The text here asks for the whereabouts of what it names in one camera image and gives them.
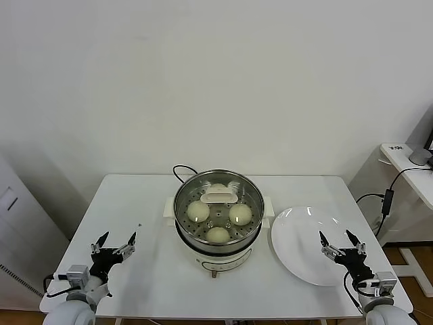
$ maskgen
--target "steamed bun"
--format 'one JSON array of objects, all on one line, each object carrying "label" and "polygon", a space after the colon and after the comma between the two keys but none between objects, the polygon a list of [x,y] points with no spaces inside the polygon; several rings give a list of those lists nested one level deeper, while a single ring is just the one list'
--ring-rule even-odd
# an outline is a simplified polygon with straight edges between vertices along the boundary
[{"label": "steamed bun", "polygon": [[209,242],[216,242],[219,244],[223,244],[223,243],[228,242],[230,240],[230,234],[224,228],[213,227],[213,228],[209,229],[208,233],[206,234],[206,239]]},{"label": "steamed bun", "polygon": [[210,214],[210,209],[206,203],[202,201],[194,201],[188,205],[187,215],[189,220],[193,222],[203,222]]},{"label": "steamed bun", "polygon": [[235,225],[246,225],[251,221],[252,212],[246,204],[235,204],[230,208],[229,218]]},{"label": "steamed bun", "polygon": [[215,183],[210,186],[211,188],[226,188],[227,186],[221,183]]}]

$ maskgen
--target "wooden floor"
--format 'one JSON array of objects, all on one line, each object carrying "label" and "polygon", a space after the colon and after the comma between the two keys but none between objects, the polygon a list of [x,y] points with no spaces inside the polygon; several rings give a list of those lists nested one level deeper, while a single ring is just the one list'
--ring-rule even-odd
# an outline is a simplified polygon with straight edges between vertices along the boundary
[{"label": "wooden floor", "polygon": [[[401,256],[397,248],[384,248],[386,256],[393,265],[404,265],[405,260]],[[432,247],[411,247],[412,253],[415,255],[418,263],[426,273],[428,279],[433,283],[433,248]],[[414,314],[416,315],[421,325],[433,325],[433,298],[426,298],[421,288],[418,286],[415,278],[400,278],[402,285],[405,287],[409,298],[412,301]],[[0,325],[41,325],[45,315],[31,311],[8,311],[0,310]],[[114,319],[100,318],[97,320],[97,325],[114,325]],[[223,321],[204,321],[204,320],[158,320],[161,325],[223,325]],[[329,325],[336,325],[336,320],[328,320]],[[123,325],[154,325],[149,320],[124,320]],[[305,321],[270,321],[270,320],[255,320],[248,321],[247,325],[308,325],[309,320]],[[313,322],[314,325],[320,324],[318,321]]]}]

